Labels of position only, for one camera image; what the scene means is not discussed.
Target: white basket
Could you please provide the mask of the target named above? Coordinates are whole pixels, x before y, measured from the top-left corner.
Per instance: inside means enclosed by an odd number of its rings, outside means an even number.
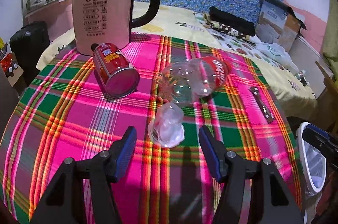
[[[297,129],[298,149],[307,185],[307,196],[314,196],[321,192],[326,178],[326,159],[319,150],[303,140],[303,130],[308,125],[303,122]]]

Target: black cloth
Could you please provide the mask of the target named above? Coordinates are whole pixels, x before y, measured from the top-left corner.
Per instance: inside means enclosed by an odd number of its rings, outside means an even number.
[[[242,18],[236,17],[235,15],[221,11],[214,6],[209,8],[209,15],[213,21],[231,26],[245,35],[255,35],[255,24],[253,22],[248,22]]]

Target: metal screw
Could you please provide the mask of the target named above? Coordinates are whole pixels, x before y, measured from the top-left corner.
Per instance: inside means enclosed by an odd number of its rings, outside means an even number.
[[[108,156],[109,156],[109,151],[101,151],[101,152],[100,152],[100,157],[106,158],[106,157],[108,157]]]
[[[270,165],[270,164],[271,164],[271,160],[270,160],[269,158],[264,158],[264,159],[263,159],[263,163],[264,163],[265,165]]]
[[[71,158],[71,157],[67,157],[64,161],[64,163],[67,164],[67,165],[69,165],[72,162],[73,162],[73,158]]]
[[[233,152],[233,151],[228,151],[228,152],[226,153],[226,155],[227,155],[227,157],[234,158],[234,157],[236,156],[236,153]]]

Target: clear plastic cup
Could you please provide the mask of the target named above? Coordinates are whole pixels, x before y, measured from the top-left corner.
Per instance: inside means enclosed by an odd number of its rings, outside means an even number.
[[[184,113],[177,105],[166,103],[161,106],[148,126],[151,141],[161,147],[177,146],[184,140],[183,117]]]

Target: red can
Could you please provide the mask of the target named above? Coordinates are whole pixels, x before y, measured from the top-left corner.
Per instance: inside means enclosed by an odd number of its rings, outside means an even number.
[[[105,91],[112,98],[131,94],[140,81],[140,74],[114,44],[100,44],[93,53],[95,69]]]

